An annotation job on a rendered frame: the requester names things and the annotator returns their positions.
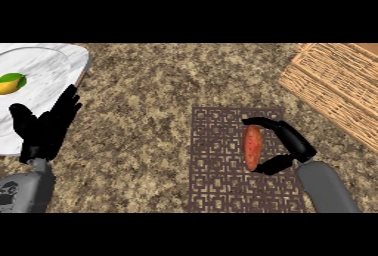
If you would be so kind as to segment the wicker basket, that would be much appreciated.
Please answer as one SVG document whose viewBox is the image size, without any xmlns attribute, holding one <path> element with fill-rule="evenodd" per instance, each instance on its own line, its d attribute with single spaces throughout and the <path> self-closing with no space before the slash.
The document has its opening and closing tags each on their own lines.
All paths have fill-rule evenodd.
<svg viewBox="0 0 378 256">
<path fill-rule="evenodd" d="M 278 83 L 378 153 L 378 55 L 356 43 L 300 43 Z"/>
</svg>

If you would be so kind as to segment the brown patterned placemat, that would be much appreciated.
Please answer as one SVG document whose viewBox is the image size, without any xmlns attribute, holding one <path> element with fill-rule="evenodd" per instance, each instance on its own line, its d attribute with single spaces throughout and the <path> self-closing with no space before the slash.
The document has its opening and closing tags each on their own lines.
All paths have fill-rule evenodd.
<svg viewBox="0 0 378 256">
<path fill-rule="evenodd" d="M 188 210 L 200 213 L 303 213 L 296 169 L 268 176 L 247 169 L 242 120 L 284 118 L 281 108 L 194 107 Z"/>
</svg>

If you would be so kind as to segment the orange sweet potato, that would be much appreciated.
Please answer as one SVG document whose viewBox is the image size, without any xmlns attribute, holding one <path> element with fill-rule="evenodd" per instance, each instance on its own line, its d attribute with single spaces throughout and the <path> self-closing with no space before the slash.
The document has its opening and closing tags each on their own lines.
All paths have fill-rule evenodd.
<svg viewBox="0 0 378 256">
<path fill-rule="evenodd" d="M 260 154 L 263 150 L 263 136 L 256 125 L 248 125 L 242 136 L 242 152 L 247 169 L 253 171 L 260 163 Z"/>
</svg>

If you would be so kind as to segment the yellow mango with green leaf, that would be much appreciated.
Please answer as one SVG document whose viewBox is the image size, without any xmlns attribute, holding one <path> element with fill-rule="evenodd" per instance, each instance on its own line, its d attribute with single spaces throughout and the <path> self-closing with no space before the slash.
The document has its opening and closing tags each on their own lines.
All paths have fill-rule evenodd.
<svg viewBox="0 0 378 256">
<path fill-rule="evenodd" d="M 17 92 L 27 84 L 27 76 L 21 73 L 8 73 L 0 77 L 0 95 Z"/>
</svg>

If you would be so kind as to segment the white marble plate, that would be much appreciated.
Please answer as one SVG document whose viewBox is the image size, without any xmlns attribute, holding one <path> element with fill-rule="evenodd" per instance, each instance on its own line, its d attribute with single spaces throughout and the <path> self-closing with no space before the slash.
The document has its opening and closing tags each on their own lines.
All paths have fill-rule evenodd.
<svg viewBox="0 0 378 256">
<path fill-rule="evenodd" d="M 90 61 L 89 50 L 73 44 L 0 43 L 0 77 L 8 73 L 27 76 L 25 86 L 0 95 L 0 156 L 18 156 L 22 146 L 9 106 L 22 103 L 40 116 L 52 109 L 67 87 L 80 84 Z"/>
</svg>

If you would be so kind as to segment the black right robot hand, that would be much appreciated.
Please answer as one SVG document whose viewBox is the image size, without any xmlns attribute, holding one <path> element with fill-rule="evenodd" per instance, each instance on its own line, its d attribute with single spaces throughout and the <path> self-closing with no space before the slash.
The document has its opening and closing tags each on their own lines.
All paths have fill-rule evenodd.
<svg viewBox="0 0 378 256">
<path fill-rule="evenodd" d="M 257 128 L 270 129 L 279 138 L 287 150 L 287 155 L 276 155 L 265 163 L 259 163 L 257 168 L 251 172 L 273 175 L 293 166 L 293 161 L 299 160 L 304 163 L 316 155 L 316 150 L 299 131 L 285 121 L 275 121 L 266 117 L 253 117 L 242 120 L 245 127 L 256 125 Z"/>
</svg>

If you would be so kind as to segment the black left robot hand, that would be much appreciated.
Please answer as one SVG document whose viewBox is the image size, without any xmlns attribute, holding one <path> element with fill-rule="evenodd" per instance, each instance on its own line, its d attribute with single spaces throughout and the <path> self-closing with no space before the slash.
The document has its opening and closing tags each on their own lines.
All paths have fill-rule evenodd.
<svg viewBox="0 0 378 256">
<path fill-rule="evenodd" d="M 34 115 L 24 104 L 11 105 L 14 130 L 22 138 L 21 163 L 27 164 L 36 158 L 55 159 L 70 125 L 83 106 L 79 100 L 77 87 L 70 85 L 52 109 L 40 116 Z"/>
</svg>

